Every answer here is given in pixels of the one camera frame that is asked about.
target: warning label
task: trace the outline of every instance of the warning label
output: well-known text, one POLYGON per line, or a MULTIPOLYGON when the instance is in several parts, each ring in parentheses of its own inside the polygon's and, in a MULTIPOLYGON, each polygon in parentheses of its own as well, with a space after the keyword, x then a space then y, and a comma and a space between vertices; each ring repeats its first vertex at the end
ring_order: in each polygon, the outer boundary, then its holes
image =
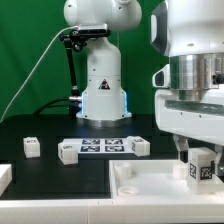
POLYGON ((109 85, 108 85, 108 83, 107 83, 107 80, 106 80, 106 79, 104 79, 104 80, 103 80, 103 82, 101 83, 101 85, 100 85, 99 89, 103 89, 103 90, 110 90, 110 87, 109 87, 109 85))

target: robot end effector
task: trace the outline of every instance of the robot end effector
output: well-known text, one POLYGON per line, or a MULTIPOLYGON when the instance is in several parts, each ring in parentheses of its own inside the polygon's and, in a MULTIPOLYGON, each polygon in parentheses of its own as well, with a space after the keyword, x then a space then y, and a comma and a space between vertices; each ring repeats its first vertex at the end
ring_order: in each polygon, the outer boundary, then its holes
POLYGON ((153 76, 157 124, 174 134, 179 151, 187 138, 215 144, 216 168, 224 167, 223 7, 222 0, 165 0, 151 15, 151 43, 169 57, 153 76))

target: cylindrical housing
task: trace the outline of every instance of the cylindrical housing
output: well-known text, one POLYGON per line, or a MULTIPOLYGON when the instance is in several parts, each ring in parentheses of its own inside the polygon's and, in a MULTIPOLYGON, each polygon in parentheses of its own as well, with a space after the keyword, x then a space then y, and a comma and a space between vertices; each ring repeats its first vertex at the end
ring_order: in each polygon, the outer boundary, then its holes
POLYGON ((197 101, 201 90, 218 88, 216 77, 224 74, 224 53, 186 55, 170 58, 171 89, 180 100, 197 101))

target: white plastic part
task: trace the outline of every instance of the white plastic part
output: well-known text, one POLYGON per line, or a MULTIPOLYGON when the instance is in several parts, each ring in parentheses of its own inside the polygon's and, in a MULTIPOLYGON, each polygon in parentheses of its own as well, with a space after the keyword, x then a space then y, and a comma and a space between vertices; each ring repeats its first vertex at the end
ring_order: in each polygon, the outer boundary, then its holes
POLYGON ((128 162, 114 163, 114 173, 118 180, 127 180, 131 178, 131 165, 128 162))
POLYGON ((136 156, 148 156, 150 155, 150 143, 145 139, 136 136, 127 137, 128 147, 131 149, 136 156))
POLYGON ((134 196, 138 194, 138 189, 132 186, 124 186, 118 188, 119 196, 134 196))
POLYGON ((157 18, 155 15, 151 15, 151 42, 157 37, 157 18))
POLYGON ((70 26, 106 23, 112 31, 134 29, 142 11, 136 0, 67 0, 64 16, 70 26))
POLYGON ((153 77, 152 77, 152 84, 154 87, 159 87, 159 88, 170 88, 170 64, 165 65, 161 70, 159 70, 158 72, 156 72, 153 77), (156 83, 156 76, 159 73, 163 73, 163 77, 164 77, 164 82, 163 85, 158 85, 156 83))
POLYGON ((168 0, 170 57, 224 52, 223 0, 168 0))
POLYGON ((88 86, 82 94, 82 111, 77 117, 111 121, 131 117, 126 93, 121 88, 121 54, 106 38, 87 45, 88 86))
POLYGON ((188 164, 177 161, 173 164, 173 177, 179 180, 186 180, 188 176, 188 164))
POLYGON ((12 167, 8 164, 0 165, 0 196, 12 181, 12 167))
MULTIPOLYGON (((223 98, 223 87, 218 90, 210 89, 203 94, 200 103, 223 105, 223 98)), ((165 106, 166 100, 178 101, 177 92, 163 89, 157 90, 155 94, 156 123, 160 130, 224 145, 224 116, 169 109, 165 106)))
POLYGON ((58 157, 64 165, 78 163, 78 150, 71 144, 58 144, 58 157))
POLYGON ((40 157, 40 143, 36 137, 23 139, 26 158, 40 157))

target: white box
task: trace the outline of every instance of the white box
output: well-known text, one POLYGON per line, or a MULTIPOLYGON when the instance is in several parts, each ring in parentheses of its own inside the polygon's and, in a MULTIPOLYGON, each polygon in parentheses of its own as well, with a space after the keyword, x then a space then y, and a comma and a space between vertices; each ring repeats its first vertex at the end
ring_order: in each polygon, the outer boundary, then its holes
POLYGON ((40 157, 40 143, 36 137, 24 138, 23 144, 26 158, 40 157))
POLYGON ((76 164, 78 163, 78 150, 74 145, 62 142, 58 144, 58 157, 64 165, 76 164))
POLYGON ((143 138, 137 136, 127 137, 128 148, 131 149, 136 156, 148 156, 150 155, 150 143, 143 138))

